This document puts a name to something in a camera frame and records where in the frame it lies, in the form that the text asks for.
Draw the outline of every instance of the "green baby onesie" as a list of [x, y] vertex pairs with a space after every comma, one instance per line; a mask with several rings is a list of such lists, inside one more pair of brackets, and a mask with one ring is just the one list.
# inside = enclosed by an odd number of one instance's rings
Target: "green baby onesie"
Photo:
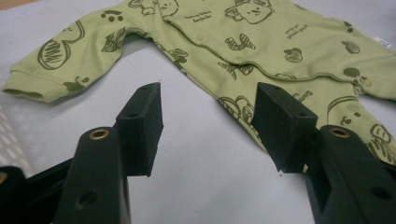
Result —
[[344, 126], [396, 164], [394, 138], [357, 98], [396, 99], [395, 52], [287, 0], [124, 1], [84, 16], [14, 64], [3, 91], [44, 102], [82, 91], [116, 62], [128, 34], [152, 38], [261, 147], [250, 122], [257, 83], [266, 82], [315, 112], [318, 127]]

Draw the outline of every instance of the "black bracket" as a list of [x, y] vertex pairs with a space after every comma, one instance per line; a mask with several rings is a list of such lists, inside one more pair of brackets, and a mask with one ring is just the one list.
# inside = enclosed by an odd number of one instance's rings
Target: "black bracket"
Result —
[[131, 223], [127, 176], [151, 175], [162, 130], [161, 86], [152, 83], [112, 128], [84, 133], [73, 159], [30, 178], [0, 167], [1, 223]]
[[277, 170], [302, 173], [316, 223], [396, 223], [396, 169], [352, 131], [327, 125], [283, 89], [259, 83], [252, 121]]

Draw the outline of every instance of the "gray surface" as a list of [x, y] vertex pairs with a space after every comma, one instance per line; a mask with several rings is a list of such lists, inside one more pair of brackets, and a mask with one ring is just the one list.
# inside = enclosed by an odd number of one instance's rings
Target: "gray surface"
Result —
[[[0, 83], [9, 67], [79, 17], [119, 1], [42, 0], [0, 11]], [[294, 0], [396, 45], [393, 0]], [[162, 83], [164, 130], [152, 177], [130, 178], [133, 223], [313, 223], [302, 175], [282, 175], [209, 95], [156, 47], [135, 36], [123, 56], [83, 94], [42, 104], [3, 93], [0, 100], [36, 172], [71, 158], [81, 134], [111, 126], [134, 91]], [[361, 97], [393, 135], [396, 104]]]

